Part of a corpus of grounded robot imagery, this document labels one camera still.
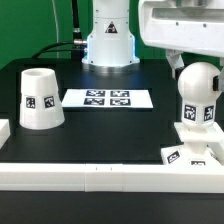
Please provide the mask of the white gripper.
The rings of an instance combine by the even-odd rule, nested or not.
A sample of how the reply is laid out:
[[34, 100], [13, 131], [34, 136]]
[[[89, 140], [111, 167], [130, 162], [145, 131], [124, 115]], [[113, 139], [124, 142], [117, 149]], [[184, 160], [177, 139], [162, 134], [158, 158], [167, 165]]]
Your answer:
[[168, 49], [174, 79], [185, 67], [182, 51], [220, 57], [213, 90], [224, 91], [224, 0], [140, 0], [138, 14], [144, 44]]

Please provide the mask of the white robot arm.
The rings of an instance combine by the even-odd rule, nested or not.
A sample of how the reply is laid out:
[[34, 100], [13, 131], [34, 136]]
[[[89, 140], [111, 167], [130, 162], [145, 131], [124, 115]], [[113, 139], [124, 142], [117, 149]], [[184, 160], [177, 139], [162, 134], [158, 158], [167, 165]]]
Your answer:
[[[92, 0], [93, 29], [87, 37], [88, 69], [119, 71], [139, 62], [129, 29], [130, 0]], [[166, 51], [172, 72], [184, 68], [184, 52], [218, 57], [214, 87], [224, 92], [224, 0], [139, 0], [143, 43]]]

